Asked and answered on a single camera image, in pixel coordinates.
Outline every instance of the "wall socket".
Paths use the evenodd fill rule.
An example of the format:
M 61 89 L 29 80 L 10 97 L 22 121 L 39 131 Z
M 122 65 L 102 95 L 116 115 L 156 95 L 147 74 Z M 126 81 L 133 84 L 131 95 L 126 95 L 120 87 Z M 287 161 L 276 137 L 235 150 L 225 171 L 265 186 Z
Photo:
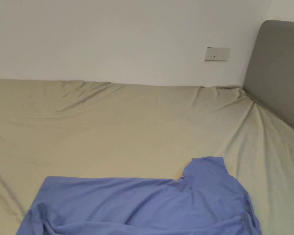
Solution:
M 208 47 L 205 55 L 205 61 L 227 61 L 229 54 L 230 48 Z

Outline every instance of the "wall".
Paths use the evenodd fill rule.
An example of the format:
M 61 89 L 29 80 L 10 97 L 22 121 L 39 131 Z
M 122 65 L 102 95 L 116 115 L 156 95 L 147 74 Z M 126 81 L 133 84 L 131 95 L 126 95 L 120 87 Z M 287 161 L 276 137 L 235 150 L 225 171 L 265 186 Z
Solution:
M 0 78 L 242 85 L 270 0 L 0 0 Z M 230 47 L 228 62 L 204 62 Z
M 272 0 L 267 19 L 294 21 L 294 0 Z

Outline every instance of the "upholstered headboard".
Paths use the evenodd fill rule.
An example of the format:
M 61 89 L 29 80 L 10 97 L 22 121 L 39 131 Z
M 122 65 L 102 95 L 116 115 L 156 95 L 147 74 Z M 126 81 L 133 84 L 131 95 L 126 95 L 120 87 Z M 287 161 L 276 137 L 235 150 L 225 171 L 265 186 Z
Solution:
M 294 22 L 262 24 L 243 89 L 294 128 Z

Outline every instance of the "mattress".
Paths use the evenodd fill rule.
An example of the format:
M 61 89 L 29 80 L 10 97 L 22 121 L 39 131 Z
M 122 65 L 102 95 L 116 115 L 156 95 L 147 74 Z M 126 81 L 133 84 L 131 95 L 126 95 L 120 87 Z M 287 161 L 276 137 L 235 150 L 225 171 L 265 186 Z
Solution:
M 294 234 L 294 130 L 240 88 L 0 80 L 0 234 L 47 176 L 177 179 L 205 156 L 224 157 L 263 234 Z

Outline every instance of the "bed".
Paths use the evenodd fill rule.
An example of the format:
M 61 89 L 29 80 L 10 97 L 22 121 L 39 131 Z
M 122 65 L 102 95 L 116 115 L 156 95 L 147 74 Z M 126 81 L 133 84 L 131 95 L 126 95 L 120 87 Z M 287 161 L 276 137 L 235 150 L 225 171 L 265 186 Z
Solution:
M 0 234 L 47 176 L 181 176 L 223 156 L 263 234 L 294 234 L 294 129 L 237 87 L 0 79 Z

